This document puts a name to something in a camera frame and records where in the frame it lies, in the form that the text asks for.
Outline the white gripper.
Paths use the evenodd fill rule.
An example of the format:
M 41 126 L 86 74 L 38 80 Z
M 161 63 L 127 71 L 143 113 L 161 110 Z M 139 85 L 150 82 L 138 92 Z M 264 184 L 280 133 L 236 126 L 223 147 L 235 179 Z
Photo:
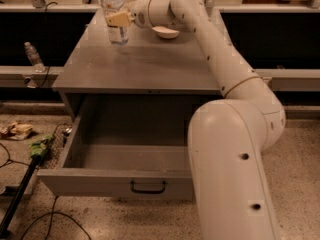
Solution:
M 138 27 L 149 28 L 151 26 L 149 19 L 150 1 L 151 0 L 135 0 L 128 4 L 133 21 Z M 108 26 L 113 27 L 129 27 L 131 25 L 131 16 L 125 11 L 107 14 L 105 20 Z

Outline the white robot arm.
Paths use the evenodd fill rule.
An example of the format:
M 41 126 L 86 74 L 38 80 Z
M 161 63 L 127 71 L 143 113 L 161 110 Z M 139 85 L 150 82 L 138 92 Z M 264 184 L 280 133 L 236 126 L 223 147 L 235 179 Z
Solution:
M 222 94 L 193 114 L 188 153 L 203 240 L 281 240 L 261 154 L 277 142 L 284 108 L 236 50 L 203 0 L 136 0 L 105 15 L 108 25 L 183 24 Z

